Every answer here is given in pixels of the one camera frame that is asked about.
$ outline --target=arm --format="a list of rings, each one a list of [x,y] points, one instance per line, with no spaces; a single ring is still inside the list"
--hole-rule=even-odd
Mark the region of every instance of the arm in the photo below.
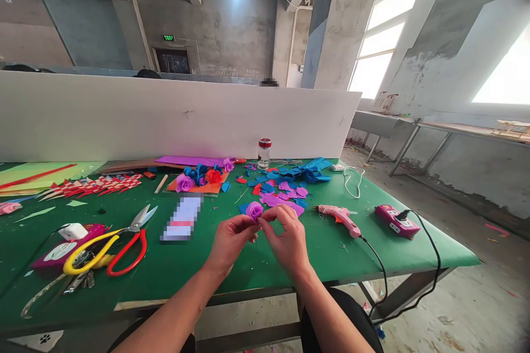
[[[268,221],[278,219],[285,232],[277,236]],[[335,302],[309,263],[304,225],[294,210],[279,205],[258,219],[274,256],[287,271],[311,318],[324,352],[373,353],[357,328]]]
[[[180,351],[208,300],[232,270],[245,242],[253,243],[260,229],[246,215],[221,222],[204,266],[113,353]]]

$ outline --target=red scissors handle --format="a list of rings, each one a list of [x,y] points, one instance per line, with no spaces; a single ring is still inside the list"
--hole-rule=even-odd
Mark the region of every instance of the red scissors handle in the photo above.
[[[118,261],[121,259],[121,257],[133,246],[133,244],[140,238],[140,241],[142,242],[142,250],[140,251],[140,254],[136,258],[136,260],[127,266],[125,269],[120,271],[113,271],[113,267]],[[118,277],[122,276],[128,272],[130,272],[132,269],[134,269],[145,257],[145,253],[147,252],[147,239],[145,238],[145,229],[142,229],[140,233],[135,233],[134,237],[131,239],[130,242],[127,243],[127,245],[121,249],[121,251],[112,258],[112,261],[110,261],[108,267],[107,267],[107,276],[109,277]]]

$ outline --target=bright window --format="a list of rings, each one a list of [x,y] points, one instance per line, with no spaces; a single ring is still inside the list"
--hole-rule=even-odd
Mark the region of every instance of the bright window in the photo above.
[[[512,45],[473,102],[530,105],[530,25]]]
[[[349,84],[350,91],[361,91],[362,98],[375,98],[415,2],[375,0]]]

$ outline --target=glass bottle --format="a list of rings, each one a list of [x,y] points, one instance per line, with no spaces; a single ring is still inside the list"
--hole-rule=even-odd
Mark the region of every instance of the glass bottle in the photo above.
[[[269,168],[269,161],[271,159],[271,140],[269,138],[261,138],[258,147],[258,168]]]

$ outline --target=scissors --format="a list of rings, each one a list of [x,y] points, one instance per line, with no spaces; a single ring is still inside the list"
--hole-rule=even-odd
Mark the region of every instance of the scissors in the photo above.
[[[96,237],[96,238],[94,238],[94,239],[82,244],[81,246],[79,246],[79,248],[77,248],[72,253],[72,255],[70,255],[70,257],[66,260],[65,266],[62,269],[63,272],[65,274],[68,274],[68,275],[78,275],[78,274],[81,274],[83,272],[86,272],[88,269],[91,269],[93,267],[96,267],[96,268],[101,267],[101,266],[96,266],[96,265],[98,265],[100,260],[103,259],[103,257],[107,253],[107,251],[114,244],[114,242],[120,238],[120,235],[122,233],[125,233],[125,232],[133,232],[134,236],[127,243],[127,245],[124,248],[122,248],[121,251],[116,256],[114,256],[112,258],[112,260],[110,261],[110,263],[109,263],[109,265],[107,267],[107,276],[118,277],[118,276],[124,275],[124,274],[128,273],[129,271],[131,271],[132,269],[134,269],[142,261],[142,259],[145,256],[145,253],[147,252],[147,239],[145,237],[145,229],[141,229],[141,227],[143,225],[145,225],[149,219],[151,219],[151,217],[155,213],[156,209],[158,208],[158,206],[156,206],[151,211],[149,211],[149,207],[150,207],[150,204],[147,205],[143,210],[141,210],[138,213],[138,215],[136,215],[136,217],[134,218],[134,220],[131,223],[131,226],[123,228],[123,229],[119,229],[117,231],[112,231],[112,232],[104,234],[102,236],[98,236],[98,237]],[[73,267],[73,262],[75,261],[77,255],[79,255],[82,251],[86,250],[92,244],[94,244],[94,243],[96,243],[96,242],[98,242],[100,240],[104,240],[104,239],[106,239],[108,237],[111,237],[109,239],[109,241],[107,241],[105,246],[99,251],[99,253],[89,263],[87,263],[85,266],[83,266],[82,268],[79,268],[79,269],[75,269]],[[134,262],[132,262],[132,264],[130,264],[128,267],[126,267],[123,270],[116,271],[116,272],[113,271],[112,269],[113,269],[114,265],[116,265],[116,263],[118,263],[118,261],[121,259],[121,257],[129,250],[129,248],[132,247],[132,245],[138,239],[140,239],[140,241],[141,241],[142,249],[141,249],[140,254],[138,255],[138,257],[136,258],[136,260]]]

